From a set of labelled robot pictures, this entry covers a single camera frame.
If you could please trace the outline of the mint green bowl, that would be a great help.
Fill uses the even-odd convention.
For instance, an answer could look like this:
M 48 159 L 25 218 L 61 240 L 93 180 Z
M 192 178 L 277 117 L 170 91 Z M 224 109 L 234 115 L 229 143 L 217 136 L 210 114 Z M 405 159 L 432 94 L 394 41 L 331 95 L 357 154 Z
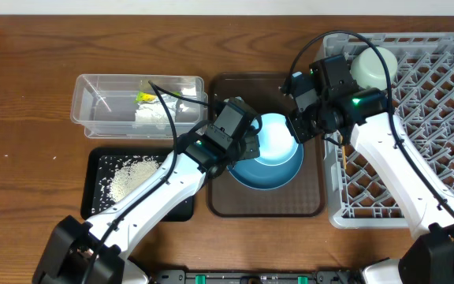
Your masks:
M 378 47 L 378 51 L 385 60 L 390 80 L 394 80 L 397 72 L 396 56 L 390 50 L 383 47 Z M 381 91 L 387 89 L 385 71 L 381 61 L 370 47 L 353 60 L 351 75 L 356 83 L 363 89 L 377 88 Z

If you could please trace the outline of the light blue bowl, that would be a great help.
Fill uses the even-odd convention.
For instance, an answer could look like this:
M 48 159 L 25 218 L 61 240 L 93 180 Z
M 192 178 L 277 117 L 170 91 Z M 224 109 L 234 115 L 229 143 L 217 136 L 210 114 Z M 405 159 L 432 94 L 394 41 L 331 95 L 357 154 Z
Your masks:
M 266 166 L 279 166 L 289 161 L 297 152 L 298 144 L 286 125 L 282 114 L 268 113 L 261 116 L 262 129 L 259 139 L 259 157 L 255 161 Z

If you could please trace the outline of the dark blue plate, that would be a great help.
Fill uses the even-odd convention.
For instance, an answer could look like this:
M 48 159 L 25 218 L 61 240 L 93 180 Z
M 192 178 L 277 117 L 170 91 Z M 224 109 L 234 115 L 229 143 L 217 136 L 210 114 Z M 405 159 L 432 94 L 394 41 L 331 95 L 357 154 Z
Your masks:
M 242 185 L 257 190 L 273 190 L 288 184 L 300 171 L 302 144 L 260 149 L 260 156 L 228 166 L 230 174 Z

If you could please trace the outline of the wooden chopstick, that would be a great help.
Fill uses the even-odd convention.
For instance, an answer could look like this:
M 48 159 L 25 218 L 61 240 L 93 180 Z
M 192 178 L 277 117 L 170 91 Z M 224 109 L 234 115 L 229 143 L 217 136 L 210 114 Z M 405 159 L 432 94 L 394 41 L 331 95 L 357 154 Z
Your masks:
M 347 153 L 347 145 L 343 145 L 341 147 L 342 154 L 343 154 L 343 168 L 346 171 L 348 166 L 348 153 Z

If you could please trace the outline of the white tissue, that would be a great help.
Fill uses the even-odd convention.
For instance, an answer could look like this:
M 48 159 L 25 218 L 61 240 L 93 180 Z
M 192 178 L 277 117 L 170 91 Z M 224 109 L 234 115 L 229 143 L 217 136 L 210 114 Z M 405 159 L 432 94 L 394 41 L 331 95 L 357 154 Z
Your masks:
M 175 121 L 177 101 L 175 103 L 165 102 L 165 105 L 172 120 Z M 152 124 L 168 123 L 169 118 L 167 115 L 167 111 L 165 110 L 161 102 L 154 104 L 148 103 L 138 104 L 138 109 L 135 112 L 135 122 Z

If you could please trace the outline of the yellow green snack wrapper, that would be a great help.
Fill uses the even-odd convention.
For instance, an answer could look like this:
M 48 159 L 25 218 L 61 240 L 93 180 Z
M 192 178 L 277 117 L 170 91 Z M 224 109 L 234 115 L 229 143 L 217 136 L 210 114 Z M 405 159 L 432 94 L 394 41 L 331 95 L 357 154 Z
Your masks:
M 161 97 L 164 99 L 166 103 L 175 103 L 180 97 L 179 92 L 173 92 L 171 95 L 162 93 Z M 155 94 L 146 93 L 146 92 L 138 92 L 136 95 L 135 103 L 137 104 L 154 104 L 159 103 L 160 100 Z

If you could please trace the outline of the pile of white rice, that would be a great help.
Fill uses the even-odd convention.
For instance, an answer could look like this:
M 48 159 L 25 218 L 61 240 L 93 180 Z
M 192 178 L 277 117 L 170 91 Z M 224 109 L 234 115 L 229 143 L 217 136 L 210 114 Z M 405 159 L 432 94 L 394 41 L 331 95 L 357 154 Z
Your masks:
M 162 164 L 160 156 L 104 155 L 99 159 L 92 213 L 105 211 L 146 181 Z

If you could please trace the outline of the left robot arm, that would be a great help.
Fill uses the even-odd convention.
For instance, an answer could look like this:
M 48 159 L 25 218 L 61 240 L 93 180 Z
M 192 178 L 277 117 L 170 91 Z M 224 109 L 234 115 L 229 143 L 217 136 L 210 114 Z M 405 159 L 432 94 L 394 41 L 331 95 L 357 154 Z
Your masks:
M 259 154 L 260 114 L 239 98 L 219 104 L 216 121 L 201 121 L 141 185 L 105 211 L 79 222 L 71 215 L 52 231 L 34 283 L 147 283 L 129 260 L 133 249 L 178 204 L 225 168 Z

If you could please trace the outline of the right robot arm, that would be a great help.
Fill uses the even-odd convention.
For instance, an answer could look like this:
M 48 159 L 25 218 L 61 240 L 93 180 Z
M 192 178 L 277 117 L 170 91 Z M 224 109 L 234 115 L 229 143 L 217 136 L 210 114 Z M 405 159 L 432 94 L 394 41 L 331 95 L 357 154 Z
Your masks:
M 365 283 L 454 283 L 454 196 L 431 170 L 377 88 L 362 89 L 344 56 L 290 73 L 281 89 L 296 102 L 287 120 L 300 144 L 338 132 L 374 168 L 396 201 L 414 244 L 398 260 L 362 270 Z

